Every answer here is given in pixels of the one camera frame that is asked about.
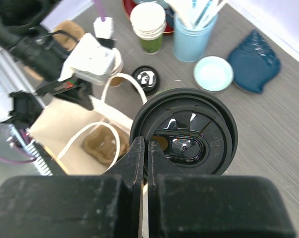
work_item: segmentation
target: blue pencil holder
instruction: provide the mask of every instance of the blue pencil holder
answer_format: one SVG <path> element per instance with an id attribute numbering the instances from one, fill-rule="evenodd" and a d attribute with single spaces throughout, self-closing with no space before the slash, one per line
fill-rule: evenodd
<path id="1" fill-rule="evenodd" d="M 178 15 L 174 17 L 174 55 L 182 62 L 196 62 L 203 57 L 210 35 L 218 16 L 202 29 L 189 29 L 183 25 Z"/>

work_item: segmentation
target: paper cup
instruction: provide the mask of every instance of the paper cup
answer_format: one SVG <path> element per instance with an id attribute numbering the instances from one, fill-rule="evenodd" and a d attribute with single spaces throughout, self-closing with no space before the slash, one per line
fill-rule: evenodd
<path id="1" fill-rule="evenodd" d="M 162 47 L 166 27 L 163 7 L 155 2 L 141 3 L 132 10 L 130 21 L 143 50 L 150 55 L 157 53 Z"/>
<path id="2" fill-rule="evenodd" d="M 115 51 L 115 62 L 114 62 L 114 68 L 110 74 L 110 77 L 113 77 L 117 73 L 123 73 L 123 59 L 121 57 L 120 52 L 118 49 L 114 48 L 113 51 Z M 118 87 L 121 85 L 121 83 L 124 81 L 122 77 L 115 77 L 112 79 L 110 86 L 111 87 Z"/>
<path id="3" fill-rule="evenodd" d="M 85 34 L 85 31 L 81 26 L 69 20 L 63 21 L 58 26 L 56 26 L 54 31 L 58 30 L 62 30 L 66 33 L 71 34 L 77 40 L 81 40 L 81 38 Z M 54 38 L 68 51 L 72 51 L 77 45 L 77 43 L 71 37 L 65 34 L 55 34 Z"/>

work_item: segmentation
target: white straw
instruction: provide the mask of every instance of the white straw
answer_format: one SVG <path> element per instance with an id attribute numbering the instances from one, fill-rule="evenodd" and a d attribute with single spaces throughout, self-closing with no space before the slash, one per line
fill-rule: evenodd
<path id="1" fill-rule="evenodd" d="M 203 23 L 203 27 L 207 26 L 210 21 L 212 21 L 213 17 L 219 13 L 219 11 L 225 6 L 225 4 L 228 3 L 229 0 L 223 0 L 214 10 L 214 12 L 212 14 L 210 14 L 207 19 L 205 20 L 205 22 Z"/>
<path id="2" fill-rule="evenodd" d="M 189 1 L 186 0 L 165 0 L 166 3 L 169 4 L 169 6 L 178 14 L 178 17 L 182 21 L 185 27 L 187 28 L 192 28 L 191 21 L 189 19 L 189 11 L 191 10 L 191 5 L 190 8 L 188 7 Z"/>
<path id="3" fill-rule="evenodd" d="M 209 16 L 214 13 L 214 11 L 217 9 L 219 0 L 210 0 L 211 4 L 209 5 L 208 9 L 204 13 L 202 19 L 200 20 L 200 23 L 202 23 L 203 27 L 205 26 L 204 23 L 209 19 Z"/>

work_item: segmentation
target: dark blue ceramic plate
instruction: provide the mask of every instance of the dark blue ceramic plate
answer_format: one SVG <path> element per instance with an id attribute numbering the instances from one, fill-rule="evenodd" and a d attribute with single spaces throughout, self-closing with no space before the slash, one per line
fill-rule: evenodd
<path id="1" fill-rule="evenodd" d="M 276 53 L 255 29 L 230 53 L 228 62 L 234 71 L 234 84 L 251 93 L 263 93 L 281 70 Z"/>

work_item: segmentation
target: light blue saucer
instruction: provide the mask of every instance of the light blue saucer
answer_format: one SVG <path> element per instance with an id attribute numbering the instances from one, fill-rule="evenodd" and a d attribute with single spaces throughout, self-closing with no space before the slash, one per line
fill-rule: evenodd
<path id="1" fill-rule="evenodd" d="M 231 65 L 223 58 L 209 56 L 201 59 L 193 69 L 198 86 L 209 92 L 219 92 L 232 83 L 234 73 Z"/>

